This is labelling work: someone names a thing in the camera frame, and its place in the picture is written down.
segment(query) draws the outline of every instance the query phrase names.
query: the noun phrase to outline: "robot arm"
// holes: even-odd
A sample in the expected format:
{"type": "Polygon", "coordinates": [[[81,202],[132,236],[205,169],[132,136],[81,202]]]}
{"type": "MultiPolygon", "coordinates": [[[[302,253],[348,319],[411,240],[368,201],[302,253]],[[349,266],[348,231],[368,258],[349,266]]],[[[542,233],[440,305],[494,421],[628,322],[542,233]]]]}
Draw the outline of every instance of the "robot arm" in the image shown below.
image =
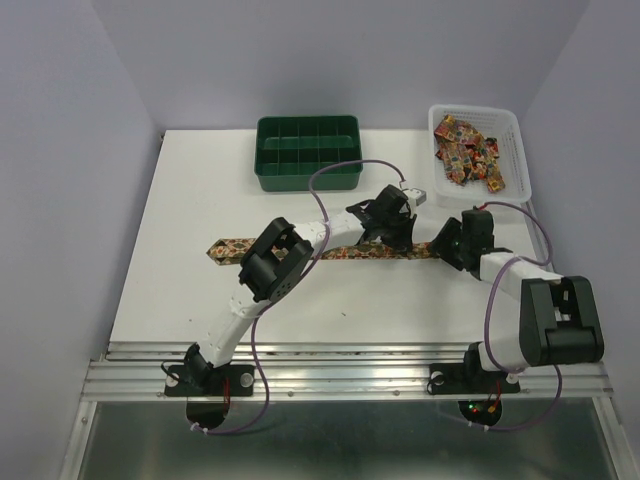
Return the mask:
{"type": "MultiPolygon", "coordinates": [[[[507,262],[518,258],[504,248],[494,247],[493,217],[478,209],[462,212],[462,222],[450,218],[429,250],[456,269],[490,284],[507,262]]],[[[513,371],[600,361],[604,342],[586,278],[564,277],[519,261],[506,271],[499,287],[520,302],[518,332],[491,342],[491,351],[500,365],[513,371]]],[[[487,354],[485,342],[469,347],[464,372],[470,383],[474,377],[491,378],[487,372],[499,372],[487,354]]]]}
{"type": "MultiPolygon", "coordinates": [[[[325,250],[380,239],[397,251],[408,251],[413,247],[415,210],[425,200],[422,190],[389,185],[375,200],[360,202],[329,219],[325,250]]],[[[253,321],[286,296],[309,260],[321,254],[326,234],[324,222],[319,221],[293,225],[277,218],[269,224],[240,262],[240,286],[221,314],[224,318],[185,355],[184,364],[196,384],[206,389],[216,378],[215,371],[229,364],[253,321]],[[286,254],[279,258],[274,249],[286,254]]]]}

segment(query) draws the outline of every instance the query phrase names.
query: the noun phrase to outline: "patterned fabric strip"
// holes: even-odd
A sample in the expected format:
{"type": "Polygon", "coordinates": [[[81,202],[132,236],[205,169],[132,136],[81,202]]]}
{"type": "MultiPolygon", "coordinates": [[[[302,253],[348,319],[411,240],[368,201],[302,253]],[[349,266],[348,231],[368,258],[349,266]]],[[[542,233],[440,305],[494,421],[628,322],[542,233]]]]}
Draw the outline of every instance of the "patterned fabric strip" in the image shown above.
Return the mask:
{"type": "MultiPolygon", "coordinates": [[[[249,250],[255,238],[221,238],[207,252],[207,255],[218,265],[237,265],[242,256],[249,250]]],[[[404,258],[415,260],[430,258],[427,251],[429,242],[414,243],[413,251],[400,254],[382,244],[363,243],[354,247],[339,247],[322,254],[322,260],[365,260],[404,258]]],[[[283,258],[282,250],[275,250],[278,258],[283,258]]]]}

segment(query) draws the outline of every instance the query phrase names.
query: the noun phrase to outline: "wire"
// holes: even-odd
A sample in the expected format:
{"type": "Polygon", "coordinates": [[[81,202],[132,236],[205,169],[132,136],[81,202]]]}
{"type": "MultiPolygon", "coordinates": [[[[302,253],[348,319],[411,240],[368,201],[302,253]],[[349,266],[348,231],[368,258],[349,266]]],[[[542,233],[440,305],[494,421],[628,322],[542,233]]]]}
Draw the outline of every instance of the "wire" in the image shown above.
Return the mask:
{"type": "MultiPolygon", "coordinates": [[[[551,239],[549,237],[549,234],[547,233],[547,231],[545,230],[545,228],[542,226],[542,224],[538,221],[537,218],[535,218],[533,215],[531,215],[528,211],[526,211],[523,208],[517,207],[515,205],[512,205],[510,203],[506,203],[506,202],[497,202],[497,201],[491,201],[491,202],[486,202],[485,204],[483,204],[482,206],[478,207],[479,210],[484,210],[485,208],[487,208],[490,205],[499,205],[502,207],[507,207],[507,208],[511,208],[513,210],[517,210],[518,212],[524,214],[525,216],[529,217],[531,219],[531,221],[533,223],[536,224],[536,226],[540,229],[540,232],[542,232],[542,236],[544,237],[544,240],[547,244],[547,258],[545,258],[544,260],[535,260],[532,258],[528,258],[528,257],[514,257],[510,260],[508,260],[500,269],[500,271],[498,272],[498,274],[496,275],[495,280],[493,281],[493,285],[491,286],[491,292],[489,293],[489,301],[487,302],[487,310],[485,312],[485,317],[484,317],[484,344],[485,344],[485,348],[487,350],[487,357],[489,357],[489,360],[491,360],[491,363],[493,363],[496,368],[502,370],[503,372],[506,373],[519,373],[519,372],[512,372],[510,370],[508,370],[507,368],[505,368],[504,366],[502,366],[500,363],[498,363],[498,361],[496,360],[496,358],[493,355],[493,351],[491,350],[491,344],[489,342],[489,326],[491,323],[491,312],[493,310],[493,304],[495,302],[495,298],[496,298],[496,294],[498,293],[498,287],[500,285],[500,280],[502,279],[502,277],[504,276],[504,274],[507,272],[507,270],[509,270],[509,268],[511,268],[511,265],[513,265],[516,262],[519,262],[521,260],[526,260],[529,263],[533,263],[534,265],[538,265],[540,267],[544,267],[547,266],[549,264],[551,264],[552,260],[553,260],[553,246],[551,244],[551,239]]],[[[525,422],[522,425],[516,425],[513,427],[489,427],[490,430],[494,430],[494,431],[499,431],[499,432],[513,432],[513,431],[518,431],[518,430],[524,430],[526,428],[532,427],[534,425],[539,424],[540,422],[542,422],[543,420],[545,420],[549,415],[551,415],[551,413],[553,413],[553,411],[556,409],[556,407],[558,406],[558,403],[560,401],[560,396],[562,395],[562,373],[560,372],[560,368],[557,365],[553,365],[553,368],[556,370],[556,374],[558,376],[558,389],[556,390],[556,395],[553,398],[551,405],[549,405],[549,408],[547,408],[547,410],[545,410],[545,412],[540,415],[539,417],[529,421],[529,422],[525,422]]]]}
{"type": "Polygon", "coordinates": [[[544,241],[547,244],[547,258],[545,258],[544,260],[535,260],[535,259],[529,258],[529,257],[521,257],[523,260],[526,260],[529,263],[533,263],[534,265],[538,265],[539,267],[545,267],[545,266],[549,265],[552,262],[552,260],[553,260],[553,245],[551,244],[551,238],[549,237],[549,233],[547,232],[547,230],[542,226],[542,224],[538,221],[538,219],[536,217],[531,215],[524,208],[520,208],[520,207],[518,207],[516,205],[512,205],[512,204],[507,203],[507,202],[498,202],[498,201],[486,202],[483,205],[479,206],[478,210],[484,210],[485,208],[487,208],[490,205],[499,205],[501,207],[507,207],[507,208],[511,208],[513,210],[516,210],[516,211],[522,213],[523,215],[525,215],[526,217],[528,217],[540,229],[540,232],[542,233],[542,236],[544,237],[544,241]]]}
{"type": "MultiPolygon", "coordinates": [[[[329,244],[329,235],[331,234],[331,229],[329,228],[329,215],[327,214],[327,209],[322,203],[322,200],[320,199],[318,192],[314,190],[313,184],[315,183],[316,179],[323,173],[334,170],[336,168],[348,167],[350,165],[361,165],[364,163],[378,163],[381,165],[386,165],[387,167],[394,169],[398,173],[398,175],[400,176],[401,182],[405,181],[404,175],[402,174],[400,169],[395,165],[393,165],[392,163],[385,162],[384,160],[352,160],[349,162],[336,163],[333,165],[329,165],[327,167],[323,167],[317,172],[315,172],[313,175],[311,175],[311,177],[309,178],[309,193],[311,193],[313,198],[318,203],[318,207],[320,207],[320,211],[322,212],[322,218],[324,219],[326,234],[322,244],[320,245],[318,253],[316,253],[315,257],[311,261],[311,264],[305,269],[304,272],[302,272],[302,274],[300,275],[300,280],[298,280],[298,283],[300,283],[309,274],[309,272],[313,269],[313,267],[316,266],[316,264],[318,263],[318,260],[320,260],[320,257],[322,257],[322,254],[324,253],[325,249],[327,248],[327,245],[329,244]]],[[[231,428],[229,430],[208,430],[200,427],[200,425],[198,425],[197,423],[192,423],[191,424],[192,430],[202,432],[206,435],[233,435],[236,433],[240,433],[246,430],[247,428],[255,425],[258,421],[260,421],[260,419],[266,413],[267,409],[269,408],[271,392],[269,391],[269,383],[267,382],[267,376],[265,375],[264,370],[262,369],[262,365],[260,364],[260,359],[258,358],[258,352],[256,349],[256,328],[258,326],[258,320],[260,320],[260,318],[262,318],[262,316],[271,307],[276,305],[276,303],[277,302],[271,303],[267,305],[264,309],[262,309],[262,311],[258,313],[258,316],[255,318],[255,320],[253,321],[253,325],[251,326],[251,354],[253,355],[253,361],[256,364],[256,369],[260,374],[260,379],[262,380],[262,383],[264,385],[264,391],[265,391],[265,400],[264,400],[264,404],[262,405],[262,408],[251,421],[236,428],[231,428]]]]}
{"type": "Polygon", "coordinates": [[[239,427],[230,428],[229,430],[209,430],[206,428],[202,428],[197,423],[190,422],[191,430],[204,433],[205,435],[233,435],[236,433],[240,433],[246,430],[247,428],[255,425],[256,423],[258,423],[258,421],[260,421],[260,419],[266,413],[267,409],[269,408],[271,392],[269,391],[269,383],[267,382],[267,376],[264,374],[264,370],[262,369],[262,365],[260,364],[260,360],[258,359],[258,351],[256,349],[256,327],[258,326],[258,320],[260,320],[260,317],[262,317],[262,315],[264,315],[267,312],[267,310],[269,310],[274,305],[275,303],[271,303],[267,305],[265,308],[263,308],[262,311],[258,313],[258,316],[253,321],[253,325],[251,326],[251,354],[253,355],[253,361],[256,364],[256,369],[258,370],[258,374],[260,375],[260,379],[262,380],[262,383],[264,385],[264,391],[265,391],[265,399],[264,399],[264,403],[262,404],[262,408],[260,409],[258,414],[255,417],[253,417],[252,420],[250,420],[249,422],[239,427]]]}
{"type": "Polygon", "coordinates": [[[556,390],[556,395],[555,397],[553,397],[551,404],[540,416],[532,420],[529,420],[528,422],[522,423],[520,425],[513,425],[513,426],[507,426],[507,427],[499,427],[499,426],[488,427],[485,425],[480,425],[478,423],[473,423],[467,420],[463,420],[459,417],[455,417],[447,413],[440,412],[440,405],[439,405],[440,402],[436,402],[436,409],[438,410],[439,414],[443,417],[449,418],[459,423],[464,423],[465,425],[468,425],[470,427],[480,428],[482,430],[491,430],[492,432],[517,432],[520,430],[525,430],[530,427],[534,427],[542,423],[543,421],[545,421],[555,411],[555,409],[558,406],[560,396],[562,395],[562,386],[563,386],[562,374],[560,373],[560,369],[558,368],[557,365],[553,365],[553,368],[555,368],[556,374],[558,375],[558,388],[556,390]]]}
{"type": "Polygon", "coordinates": [[[181,379],[180,377],[178,377],[175,373],[171,373],[169,371],[169,369],[167,367],[164,366],[164,364],[167,363],[166,361],[162,362],[160,364],[160,368],[162,369],[162,371],[165,373],[165,375],[169,378],[172,378],[173,380],[175,380],[178,383],[184,383],[186,384],[187,382],[185,382],[183,379],[181,379]]]}
{"type": "Polygon", "coordinates": [[[385,162],[384,160],[352,160],[352,161],[349,161],[349,162],[336,163],[334,165],[329,165],[327,167],[321,168],[316,173],[311,175],[311,178],[309,179],[309,193],[311,193],[313,198],[315,198],[316,202],[318,203],[318,207],[320,207],[320,211],[322,212],[322,218],[324,220],[325,236],[324,236],[324,240],[323,240],[322,244],[320,245],[320,249],[315,254],[313,260],[311,261],[311,265],[309,265],[309,267],[302,273],[302,275],[300,275],[300,280],[302,280],[304,277],[306,277],[309,274],[309,272],[311,271],[311,269],[316,266],[316,263],[318,263],[318,260],[320,260],[320,257],[322,257],[322,254],[324,253],[325,249],[327,248],[327,245],[329,244],[329,236],[331,235],[331,228],[329,227],[329,214],[327,213],[327,209],[325,208],[324,204],[322,203],[322,200],[320,199],[320,196],[318,195],[318,192],[316,192],[314,190],[313,184],[315,183],[316,179],[320,175],[322,175],[323,173],[326,173],[326,172],[328,172],[330,170],[333,170],[333,169],[339,168],[339,167],[348,167],[349,165],[361,165],[361,164],[364,164],[364,163],[378,163],[380,165],[385,165],[385,166],[387,166],[389,168],[392,168],[400,176],[400,181],[401,182],[405,181],[405,178],[404,178],[404,175],[402,174],[402,171],[400,171],[400,169],[398,167],[396,167],[395,165],[393,165],[392,163],[385,162]]]}
{"type": "Polygon", "coordinates": [[[493,285],[491,286],[491,291],[489,292],[489,301],[487,302],[487,310],[486,310],[485,316],[484,316],[484,344],[485,344],[485,347],[487,349],[487,357],[489,357],[489,360],[491,360],[491,363],[493,363],[496,366],[496,368],[498,368],[499,370],[502,370],[503,372],[507,372],[507,373],[519,373],[519,372],[515,372],[515,371],[510,371],[509,369],[507,369],[506,367],[501,365],[496,360],[495,356],[493,355],[493,350],[491,349],[491,343],[489,342],[489,326],[490,326],[490,323],[491,323],[491,312],[493,311],[493,304],[495,302],[495,298],[496,298],[496,295],[498,293],[498,287],[500,286],[500,280],[502,280],[502,277],[504,277],[505,273],[507,273],[507,270],[509,270],[509,268],[511,268],[511,265],[513,265],[516,262],[519,262],[520,260],[526,260],[527,262],[533,263],[534,265],[538,265],[540,267],[544,267],[546,265],[549,265],[551,263],[551,261],[553,260],[553,245],[551,244],[551,238],[549,237],[549,234],[547,233],[546,229],[542,226],[542,224],[538,221],[537,218],[535,218],[533,215],[531,215],[525,209],[517,207],[517,206],[512,205],[510,203],[506,203],[506,202],[497,202],[497,201],[494,202],[494,201],[492,201],[492,202],[486,202],[485,204],[481,205],[480,207],[478,207],[478,210],[484,210],[489,205],[498,205],[498,206],[501,206],[501,207],[511,208],[511,209],[516,210],[516,211],[522,213],[523,215],[529,217],[531,219],[531,221],[533,223],[535,223],[537,225],[537,227],[540,229],[540,232],[542,232],[542,236],[544,237],[545,243],[547,244],[547,258],[545,258],[542,261],[535,260],[535,259],[529,258],[529,257],[514,257],[514,258],[508,260],[502,266],[502,268],[498,271],[498,274],[496,275],[496,278],[493,281],[493,285]]]}

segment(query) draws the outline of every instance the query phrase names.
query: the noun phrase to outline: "black mounting bracket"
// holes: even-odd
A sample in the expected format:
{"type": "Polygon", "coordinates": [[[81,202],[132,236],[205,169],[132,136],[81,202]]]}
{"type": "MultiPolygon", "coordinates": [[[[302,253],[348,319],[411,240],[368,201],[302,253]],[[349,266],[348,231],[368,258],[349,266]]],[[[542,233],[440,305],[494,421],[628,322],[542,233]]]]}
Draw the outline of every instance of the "black mounting bracket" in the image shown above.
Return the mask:
{"type": "Polygon", "coordinates": [[[427,250],[457,270],[466,270],[480,278],[480,257],[487,253],[508,252],[495,248],[493,216],[486,210],[465,210],[462,222],[451,217],[444,224],[427,250]]]}
{"type": "Polygon", "coordinates": [[[240,285],[247,285],[253,301],[277,302],[300,281],[300,275],[313,255],[313,246],[303,240],[284,218],[273,220],[240,260],[240,285]],[[286,252],[279,259],[274,249],[286,252]]]}
{"type": "Polygon", "coordinates": [[[497,383],[502,393],[519,393],[520,384],[507,382],[505,372],[486,372],[480,365],[478,343],[469,346],[463,363],[433,363],[429,365],[431,395],[465,395],[496,393],[497,383]]]}
{"type": "Polygon", "coordinates": [[[182,364],[170,365],[167,370],[170,377],[177,378],[175,385],[165,385],[167,397],[222,397],[226,381],[232,397],[253,395],[253,365],[227,364],[214,368],[200,354],[197,343],[189,347],[182,364]]]}
{"type": "Polygon", "coordinates": [[[416,216],[411,215],[409,199],[398,187],[387,185],[375,200],[365,200],[347,207],[364,228],[360,242],[380,238],[397,252],[413,249],[413,226],[416,216]]]}

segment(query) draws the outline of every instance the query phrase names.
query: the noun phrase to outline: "screw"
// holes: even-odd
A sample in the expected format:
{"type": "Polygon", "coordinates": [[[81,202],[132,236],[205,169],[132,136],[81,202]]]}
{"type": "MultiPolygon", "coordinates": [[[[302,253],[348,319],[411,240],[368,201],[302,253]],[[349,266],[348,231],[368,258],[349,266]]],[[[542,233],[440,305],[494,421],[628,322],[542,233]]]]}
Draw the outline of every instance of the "screw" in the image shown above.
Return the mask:
{"type": "Polygon", "coordinates": [[[244,388],[253,385],[253,375],[251,375],[250,373],[243,373],[242,375],[240,375],[240,385],[242,385],[244,388]]]}

